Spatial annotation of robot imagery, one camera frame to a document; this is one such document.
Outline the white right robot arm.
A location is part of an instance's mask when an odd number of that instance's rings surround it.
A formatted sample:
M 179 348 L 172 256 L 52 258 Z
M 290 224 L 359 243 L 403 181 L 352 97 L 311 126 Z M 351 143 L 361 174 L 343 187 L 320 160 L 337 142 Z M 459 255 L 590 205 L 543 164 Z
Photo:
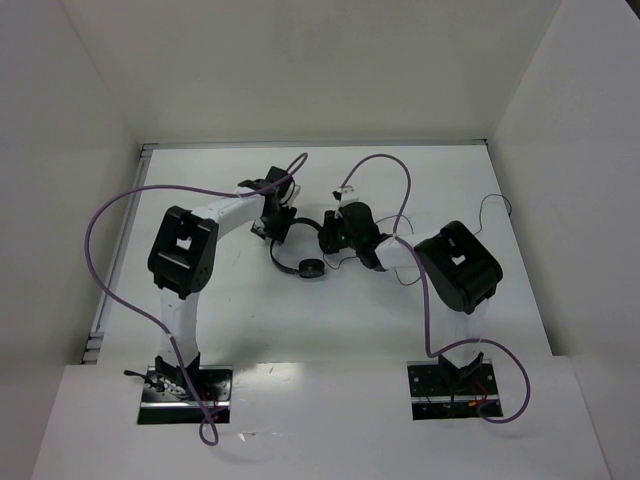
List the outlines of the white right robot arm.
M 416 267 L 424 273 L 453 312 L 449 342 L 454 346 L 444 346 L 436 355 L 439 383 L 452 395 L 472 384 L 484 359 L 480 342 L 487 305 L 503 270 L 462 222 L 451 221 L 432 235 L 383 233 L 367 207 L 355 214 L 344 207 L 325 213 L 318 240 L 323 253 L 349 248 L 371 270 Z

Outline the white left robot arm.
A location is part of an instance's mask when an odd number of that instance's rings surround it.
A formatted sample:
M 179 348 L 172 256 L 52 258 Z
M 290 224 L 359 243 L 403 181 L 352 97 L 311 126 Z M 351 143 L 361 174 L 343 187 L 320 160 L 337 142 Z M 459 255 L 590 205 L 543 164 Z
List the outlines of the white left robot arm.
M 179 398 L 192 397 L 201 386 L 197 309 L 213 274 L 218 241 L 249 222 L 261 238 L 278 238 L 295 215 L 299 188 L 291 178 L 279 181 L 278 174 L 245 180 L 230 197 L 192 210 L 172 206 L 163 217 L 147 261 L 159 289 L 160 322 L 169 330 L 154 366 Z

